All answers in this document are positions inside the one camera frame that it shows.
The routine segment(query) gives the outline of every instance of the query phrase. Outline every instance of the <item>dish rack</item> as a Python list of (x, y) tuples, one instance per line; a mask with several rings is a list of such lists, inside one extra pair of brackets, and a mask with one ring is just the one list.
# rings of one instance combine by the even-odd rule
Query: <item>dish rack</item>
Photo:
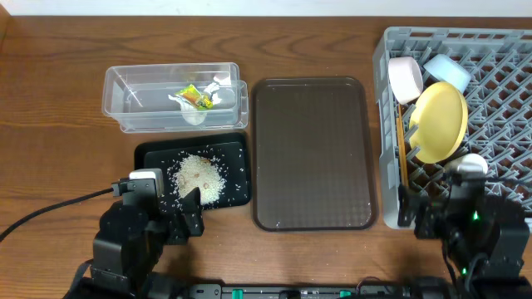
[[(436, 82), (423, 65), (445, 54), (473, 75), (464, 97), (469, 113), (467, 131), (458, 150), (437, 164), (415, 157), (408, 143), (416, 128), (408, 123), (415, 104), (399, 105), (387, 77), (390, 58), (411, 56), (418, 62), (424, 89)], [(480, 154), (489, 165), (488, 177), (532, 181), (532, 31), (437, 27), (389, 27), (373, 54), (375, 95), (381, 121), (379, 173), (382, 215), (397, 226), (401, 183), (396, 119), (401, 109), (409, 187), (421, 194), (446, 196), (440, 180), (443, 165), (467, 153)], [(532, 210), (532, 189), (486, 183), (487, 194), (504, 195)], [(532, 230), (532, 218), (527, 218)]]

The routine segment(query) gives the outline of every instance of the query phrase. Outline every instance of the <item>wooden table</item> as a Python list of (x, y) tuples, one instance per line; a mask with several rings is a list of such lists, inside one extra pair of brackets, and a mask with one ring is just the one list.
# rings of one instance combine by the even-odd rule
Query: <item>wooden table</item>
[[(127, 135), (101, 113), (109, 66), (234, 61), (253, 86), (269, 77), (354, 76), (381, 152), (372, 53), (389, 26), (526, 28), (531, 19), (398, 17), (13, 17), (0, 52), (0, 230), (33, 210), (108, 188), (133, 150), (174, 134)], [(43, 214), (0, 245), (0, 297), (58, 298), (111, 196)], [(251, 205), (209, 211), (205, 232), (168, 247), (156, 271), (197, 282), (353, 285), (365, 276), (448, 277), (441, 245), (381, 219), (353, 233), (266, 233)], [(523, 274), (532, 277), (532, 245)]]

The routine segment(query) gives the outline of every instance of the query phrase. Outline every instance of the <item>white bowl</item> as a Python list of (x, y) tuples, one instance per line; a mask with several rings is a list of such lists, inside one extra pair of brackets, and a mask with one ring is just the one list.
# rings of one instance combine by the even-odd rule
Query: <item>white bowl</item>
[(392, 58), (388, 62), (388, 79), (399, 104), (417, 99), (423, 92), (423, 78), (412, 57)]
[(466, 69), (443, 54), (434, 56), (424, 67), (438, 81), (451, 83), (461, 93), (466, 91), (466, 87), (472, 79), (471, 74)]

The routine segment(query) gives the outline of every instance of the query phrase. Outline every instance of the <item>yellow plate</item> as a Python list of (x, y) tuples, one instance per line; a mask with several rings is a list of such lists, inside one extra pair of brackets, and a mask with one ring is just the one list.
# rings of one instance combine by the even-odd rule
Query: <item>yellow plate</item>
[(436, 163), (449, 158), (464, 139), (466, 99), (447, 82), (433, 84), (417, 99), (409, 126), (414, 125), (418, 129), (410, 138), (410, 145), (421, 147), (416, 154), (421, 162)]

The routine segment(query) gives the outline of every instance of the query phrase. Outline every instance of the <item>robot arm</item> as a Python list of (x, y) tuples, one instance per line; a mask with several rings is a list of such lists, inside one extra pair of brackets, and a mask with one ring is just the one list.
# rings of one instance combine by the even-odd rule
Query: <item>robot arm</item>
[(195, 189), (181, 199), (178, 213), (162, 214), (158, 205), (164, 191), (160, 169), (134, 171), (112, 188), (113, 195), (122, 200), (113, 203), (100, 219), (91, 278), (75, 282), (65, 298), (102, 298), (107, 293), (143, 298), (164, 293), (157, 289), (164, 285), (169, 288), (166, 297), (159, 294), (157, 298), (170, 297), (174, 283), (163, 283), (170, 281), (150, 274), (165, 244), (186, 244), (189, 237), (203, 234), (200, 191)]
[(520, 277), (530, 236), (525, 211), (520, 203), (485, 196), (485, 179), (471, 175), (451, 174), (445, 198), (401, 186), (398, 224), (410, 226), (415, 218), (417, 238), (442, 241), (444, 260), (460, 271), (459, 279), (451, 278), (462, 298), (531, 298), (530, 284)]

